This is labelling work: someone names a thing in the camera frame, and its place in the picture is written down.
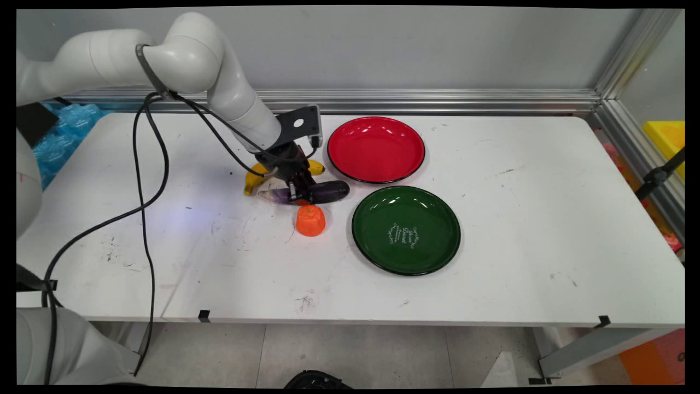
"orange toy carrot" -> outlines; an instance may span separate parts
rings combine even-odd
[[[323,210],[315,205],[304,205],[297,212],[297,231],[303,236],[315,237],[326,227]]]

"red plate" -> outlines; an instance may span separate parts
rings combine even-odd
[[[421,136],[395,119],[369,116],[340,126],[328,140],[330,162],[346,176],[389,183],[416,172],[426,157]]]

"banana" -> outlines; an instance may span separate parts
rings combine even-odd
[[[253,171],[259,172],[260,174],[265,174],[267,173],[267,169],[263,167],[262,164],[258,163],[255,164],[252,168]],[[315,160],[309,160],[309,171],[311,175],[321,175],[323,171],[326,171],[326,168],[323,167],[323,164],[319,163],[318,161]],[[260,186],[263,182],[267,181],[269,178],[268,177],[259,177],[255,174],[252,174],[250,172],[246,173],[246,188],[243,190],[243,192],[246,194],[246,196],[250,196],[253,194],[253,190]]]
[[[323,164],[318,161],[309,160],[309,171],[311,175],[317,176],[323,174],[323,171],[326,171],[326,167],[323,167]]]

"white table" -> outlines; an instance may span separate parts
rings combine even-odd
[[[355,117],[323,116],[325,142]],[[294,232],[297,208],[243,194],[244,170],[198,116],[154,115],[171,163],[165,192],[146,211],[155,319],[199,321],[206,310],[211,322],[593,327],[606,315],[611,324],[597,331],[658,329],[639,331],[646,337],[685,326],[685,270],[582,119],[392,117],[426,145],[421,168],[396,184],[441,197],[462,229],[455,258],[427,276],[393,275],[361,255],[351,216],[382,185],[339,174],[325,143],[313,157],[328,168],[318,181],[343,179],[351,191],[322,205],[326,229],[307,238]],[[72,236],[138,205],[133,118],[98,122],[44,193],[17,262],[43,276]],[[162,156],[145,119],[139,133],[152,196]],[[66,307],[91,320],[148,319],[140,222],[112,224],[63,256],[53,278]],[[18,306],[34,304],[35,294],[17,296]]]

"gray wall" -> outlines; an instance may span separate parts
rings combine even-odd
[[[638,15],[464,6],[18,10],[17,48],[51,60],[75,34],[117,28],[161,41],[186,11],[221,26],[256,89],[591,88]]]
[[[620,96],[640,126],[685,120],[685,11]]]

